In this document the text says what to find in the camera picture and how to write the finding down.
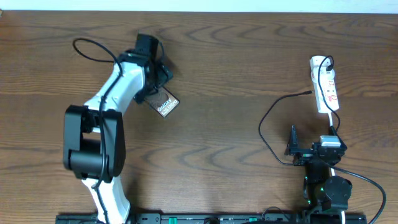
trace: white cord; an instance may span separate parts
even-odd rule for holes
[[[335,170],[333,168],[330,168],[330,173],[332,176],[335,176]],[[346,213],[344,211],[341,211],[341,224],[346,224]]]
[[[331,113],[328,113],[329,115],[329,126],[332,127],[333,126],[333,117],[331,116]]]

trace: tabletop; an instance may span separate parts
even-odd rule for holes
[[[138,33],[163,42],[181,104],[166,119],[147,104],[124,115],[121,177],[134,206],[165,213],[262,212],[305,207],[303,167],[280,165],[257,126],[280,96],[312,90],[309,60],[332,55],[348,150],[339,167],[381,184],[398,211],[398,16],[377,14],[4,11],[0,18],[0,223],[53,223],[91,213],[88,189],[62,164],[63,116],[109,78],[112,65],[72,47],[86,37],[115,54]],[[81,50],[109,57],[94,45]],[[315,95],[281,101],[262,133],[284,161],[291,125],[303,146],[326,134]],[[353,183],[349,212],[368,220],[381,204],[375,186]]]

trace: white wall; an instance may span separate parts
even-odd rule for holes
[[[0,0],[3,10],[398,13],[398,0]]]

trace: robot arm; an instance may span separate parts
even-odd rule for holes
[[[122,116],[132,99],[142,103],[147,95],[156,93],[172,78],[168,68],[156,61],[158,43],[154,37],[139,34],[135,49],[127,50],[118,58],[123,75],[117,82],[112,86],[120,73],[119,66],[115,64],[110,78],[92,99],[84,106],[71,105],[65,112],[64,166],[89,188],[98,209],[97,219],[103,223],[125,223],[131,207],[120,179],[126,158]],[[106,172],[101,176],[103,183],[96,191],[92,186],[101,175],[101,141],[85,139],[83,133],[100,133],[101,97],[108,90],[102,112],[108,163]]]

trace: white power strip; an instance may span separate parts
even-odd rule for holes
[[[318,86],[318,71],[319,71],[319,66],[323,59],[325,59],[325,56],[314,56],[311,58],[310,60],[311,79],[315,90],[315,97],[317,99],[318,112],[331,113],[331,111],[326,107],[325,102],[323,101],[322,93]],[[336,111],[339,108],[339,106],[338,106],[337,92],[334,81],[335,70],[332,69],[331,71],[326,71],[327,66],[329,66],[330,64],[331,64],[330,59],[326,59],[322,64],[320,71],[320,84],[326,102],[328,103],[328,106],[333,111]]]

